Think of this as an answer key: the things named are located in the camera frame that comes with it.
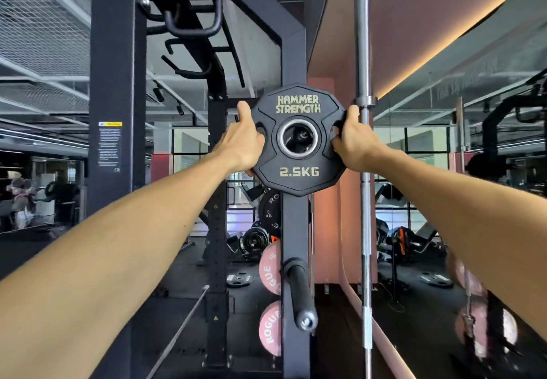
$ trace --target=yellow warning sticker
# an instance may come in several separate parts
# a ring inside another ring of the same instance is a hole
[[[121,127],[121,121],[99,121],[99,127]]]

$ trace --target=person's right hand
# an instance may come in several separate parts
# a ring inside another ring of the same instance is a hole
[[[332,139],[332,147],[347,168],[355,172],[378,173],[382,155],[389,150],[368,125],[359,122],[359,107],[350,106],[341,136]]]

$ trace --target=hand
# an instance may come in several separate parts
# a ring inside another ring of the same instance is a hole
[[[239,122],[230,124],[212,152],[226,159],[229,175],[251,169],[264,147],[264,136],[256,131],[247,102],[239,101],[237,111]]]
[[[332,139],[332,147],[347,168],[361,173],[378,173],[382,154],[389,150],[370,126],[359,122],[359,107],[356,105],[347,111],[342,135]]]

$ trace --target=metal ring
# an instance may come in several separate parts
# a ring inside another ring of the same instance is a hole
[[[285,145],[285,142],[283,141],[283,135],[285,134],[287,129],[296,124],[302,124],[308,127],[311,130],[311,134],[313,138],[313,143],[311,144],[311,147],[303,153],[294,153],[290,151]],[[317,132],[317,128],[313,124],[311,124],[310,121],[304,120],[304,119],[292,119],[287,121],[284,125],[282,125],[279,128],[279,131],[277,132],[277,142],[279,143],[279,148],[285,155],[292,157],[293,159],[303,159],[306,156],[312,154],[314,150],[317,148],[317,145],[319,144],[319,134]]]

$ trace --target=warning label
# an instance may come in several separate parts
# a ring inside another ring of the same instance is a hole
[[[121,171],[121,121],[99,122],[99,167],[105,172]]]

